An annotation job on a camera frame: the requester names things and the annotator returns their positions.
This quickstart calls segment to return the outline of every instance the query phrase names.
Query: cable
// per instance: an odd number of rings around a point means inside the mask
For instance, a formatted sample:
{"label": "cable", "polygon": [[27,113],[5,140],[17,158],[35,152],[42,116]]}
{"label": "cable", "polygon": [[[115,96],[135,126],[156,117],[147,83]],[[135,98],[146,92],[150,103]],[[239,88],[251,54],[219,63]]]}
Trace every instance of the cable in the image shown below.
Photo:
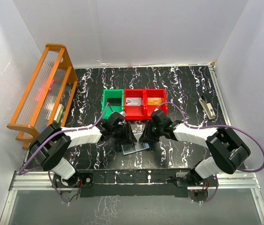
{"label": "cable", "polygon": [[203,203],[207,203],[207,202],[211,201],[215,197],[215,195],[217,193],[217,190],[218,190],[218,178],[217,178],[216,175],[214,177],[215,177],[215,180],[216,180],[215,191],[214,191],[213,195],[209,199],[207,199],[206,201],[204,201]]}
{"label": "cable", "polygon": [[203,183],[202,191],[206,191],[209,188],[209,181]]}
{"label": "cable", "polygon": [[50,175],[50,171],[48,171],[48,175],[49,175],[49,179],[51,181],[52,187],[55,189],[55,191],[58,193],[58,195],[60,196],[60,198],[62,199],[62,201],[64,201],[66,204],[69,204],[70,202],[65,199],[62,194],[57,190],[57,187],[55,186],[54,182],[52,181],[51,175]]}
{"label": "cable", "polygon": [[69,200],[69,203],[73,200],[73,198],[75,198],[75,196],[77,196],[79,194],[75,194],[70,200]]}
{"label": "cable", "polygon": [[111,105],[109,102],[107,102],[106,104],[106,107],[104,109],[104,111],[102,112],[101,116],[99,117],[99,119],[91,126],[91,127],[82,127],[82,128],[79,128],[79,129],[76,129],[76,128],[73,128],[73,129],[68,129],[68,130],[60,130],[54,134],[52,134],[50,137],[48,137],[39,147],[38,149],[31,155],[31,157],[27,160],[27,162],[23,165],[23,167],[20,169],[19,171],[19,175],[23,175],[23,174],[26,174],[28,172],[31,172],[33,170],[36,170],[36,169],[41,169],[41,167],[35,167],[35,168],[32,168],[32,169],[29,169],[29,170],[26,170],[26,167],[29,165],[29,163],[32,161],[32,159],[38,154],[38,152],[55,136],[59,135],[59,134],[62,134],[62,133],[66,133],[66,132],[72,132],[72,131],[77,131],[77,130],[87,130],[87,129],[91,129],[93,127],[95,127],[99,122],[100,120],[102,119],[103,115],[105,114],[106,110],[107,110],[107,107],[110,107],[111,108],[111,111],[113,111]]}
{"label": "cable", "polygon": [[[260,150],[261,150],[261,152],[262,152],[262,154],[263,154],[263,158],[264,158],[264,148],[263,148],[263,146],[261,145],[261,143],[260,143],[256,138],[254,138],[252,135],[250,135],[250,134],[247,133],[246,131],[241,130],[241,129],[237,128],[237,127],[230,126],[230,125],[210,125],[210,126],[206,126],[206,127],[191,126],[191,125],[188,125],[188,124],[186,123],[185,115],[184,115],[184,113],[182,112],[182,110],[181,110],[177,105],[175,105],[175,104],[172,103],[172,102],[164,102],[164,103],[162,103],[161,105],[163,105],[163,104],[172,104],[174,107],[176,107],[176,108],[180,111],[180,113],[182,114],[182,116],[183,116],[183,118],[184,118],[184,122],[183,122],[184,125],[187,126],[188,128],[191,128],[191,129],[231,128],[231,129],[233,129],[233,130],[237,130],[237,131],[243,133],[244,135],[246,135],[247,137],[249,137],[250,139],[252,139],[252,140],[258,145],[258,147],[260,148]],[[262,164],[258,169],[254,169],[254,170],[246,170],[246,169],[238,168],[238,170],[240,170],[240,171],[242,171],[242,172],[247,172],[247,173],[256,173],[256,172],[259,172],[259,171],[261,171],[261,170],[263,170],[263,169],[264,169],[264,160],[263,160],[263,164]]]}

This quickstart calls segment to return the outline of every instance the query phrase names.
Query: orange wooden rack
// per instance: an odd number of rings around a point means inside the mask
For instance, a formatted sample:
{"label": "orange wooden rack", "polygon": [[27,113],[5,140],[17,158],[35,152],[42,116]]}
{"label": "orange wooden rack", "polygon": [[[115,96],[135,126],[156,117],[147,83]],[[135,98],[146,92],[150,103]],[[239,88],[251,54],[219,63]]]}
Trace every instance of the orange wooden rack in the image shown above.
{"label": "orange wooden rack", "polygon": [[[53,52],[55,52],[57,55],[55,62],[47,63],[46,57],[48,53],[52,54]],[[42,72],[40,73],[40,70],[44,64],[44,61],[46,62],[45,65],[49,67],[50,69],[47,69],[46,71],[42,70]],[[39,76],[40,74],[43,76],[44,72],[49,73],[49,74],[47,75],[47,78],[42,84],[42,89],[41,89],[42,91],[39,93],[39,97],[37,101],[35,101],[35,98],[29,95],[30,94],[32,95],[31,90],[33,89],[33,86],[37,85],[35,84],[35,81],[37,80],[37,76]],[[64,77],[62,77],[63,81],[59,80],[59,82],[62,82],[62,83],[58,91],[58,95],[56,96],[54,107],[51,110],[51,115],[50,115],[50,118],[48,119],[48,124],[44,124],[44,125],[48,126],[49,124],[53,123],[54,116],[58,109],[58,105],[64,93],[65,87],[68,83],[72,83],[73,84],[72,92],[67,102],[67,106],[65,107],[64,116],[63,116],[63,120],[61,123],[61,126],[64,127],[67,116],[71,108],[71,103],[72,103],[74,93],[75,93],[75,90],[78,84],[78,79],[77,79],[75,70],[73,68],[73,65],[68,55],[66,47],[61,44],[47,44],[40,58],[40,61],[32,75],[32,78],[20,100],[20,103],[10,123],[7,125],[9,129],[19,131],[19,134],[16,137],[16,140],[20,142],[24,142],[23,149],[25,150],[28,149],[29,144],[33,142],[33,140],[39,135],[39,132],[41,132],[40,130],[37,130],[37,128],[35,128],[36,123],[37,123],[37,120],[40,119],[39,114],[43,108],[48,92],[51,89],[52,82],[54,82],[53,80],[54,76],[56,75],[57,72],[63,73]],[[31,103],[32,105],[34,105],[34,107],[31,106],[32,110],[34,110],[33,113],[31,113],[31,111],[29,110],[23,110],[23,108],[27,107],[26,105],[29,104],[27,103],[27,101],[30,101],[30,102],[34,101],[33,103]],[[21,124],[19,123],[18,118],[21,115],[21,113],[25,113],[25,112],[30,112],[30,116],[28,116],[29,118],[25,119],[26,121],[28,121],[27,123]]]}

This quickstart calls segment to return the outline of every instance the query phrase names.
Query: floor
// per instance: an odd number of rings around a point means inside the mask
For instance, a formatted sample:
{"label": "floor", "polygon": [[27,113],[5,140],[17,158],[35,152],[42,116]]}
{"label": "floor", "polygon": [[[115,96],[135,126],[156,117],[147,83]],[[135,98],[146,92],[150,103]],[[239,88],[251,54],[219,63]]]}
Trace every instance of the floor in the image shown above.
{"label": "floor", "polygon": [[[225,123],[208,66],[191,67],[125,67],[77,69],[79,86],[67,118],[67,127],[93,124],[101,114],[104,89],[164,88],[167,100],[180,106],[192,125],[206,126]],[[212,101],[216,118],[208,121],[198,98],[207,94]],[[168,116],[181,120],[182,116],[169,106]],[[132,124],[134,132],[144,129],[141,122]],[[69,149],[65,155],[77,169],[154,169],[191,168],[210,153],[204,147],[175,142],[164,137],[152,150],[122,156],[114,140],[86,144]]]}
{"label": "floor", "polygon": [[258,225],[250,189],[220,189],[199,205],[173,196],[102,196],[61,204],[54,191],[19,191],[9,225]]}

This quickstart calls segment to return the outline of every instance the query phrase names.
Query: green bin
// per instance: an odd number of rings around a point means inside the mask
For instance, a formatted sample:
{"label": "green bin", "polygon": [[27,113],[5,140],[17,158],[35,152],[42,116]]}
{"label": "green bin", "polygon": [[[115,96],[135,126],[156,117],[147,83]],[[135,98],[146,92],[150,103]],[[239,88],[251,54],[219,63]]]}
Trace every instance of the green bin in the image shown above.
{"label": "green bin", "polygon": [[[109,102],[112,106],[112,109],[115,112],[124,111],[124,89],[105,89],[103,91],[103,101],[102,101],[102,112],[105,109],[105,106]],[[110,107],[107,108],[106,113],[103,115],[103,119],[108,119],[112,111]]]}

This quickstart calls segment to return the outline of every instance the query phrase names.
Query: orange object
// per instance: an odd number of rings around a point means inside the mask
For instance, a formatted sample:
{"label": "orange object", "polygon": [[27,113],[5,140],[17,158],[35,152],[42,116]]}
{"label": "orange object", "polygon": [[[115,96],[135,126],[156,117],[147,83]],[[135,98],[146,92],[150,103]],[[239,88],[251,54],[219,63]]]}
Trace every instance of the orange object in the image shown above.
{"label": "orange object", "polygon": [[161,97],[148,97],[147,98],[147,105],[160,105],[163,102]]}
{"label": "orange object", "polygon": [[[43,83],[37,87],[42,79],[44,79]],[[45,117],[43,106],[55,99],[51,96],[51,90],[55,83],[61,83],[61,86],[56,85],[56,87],[59,87],[59,91],[56,100],[53,102],[54,107],[50,112],[50,119],[47,124],[40,124],[39,119]],[[72,83],[73,87],[61,126],[65,125],[78,79],[66,47],[61,44],[47,44],[19,105],[7,125],[9,129],[19,131],[16,140],[25,142],[23,149],[27,150],[29,143],[33,142],[42,132],[41,128],[36,129],[37,127],[46,127],[53,122],[62,94],[68,83]]]}
{"label": "orange object", "polygon": [[[166,102],[166,92],[165,89],[146,89],[146,97],[147,98],[162,98],[162,100],[164,102]],[[154,110],[157,108],[156,105],[149,105],[147,104],[147,116],[146,116],[146,120],[151,120],[151,114],[154,112]],[[165,112],[165,114],[168,114],[168,106],[167,104],[164,104],[162,106],[160,106],[161,110],[163,110]]]}

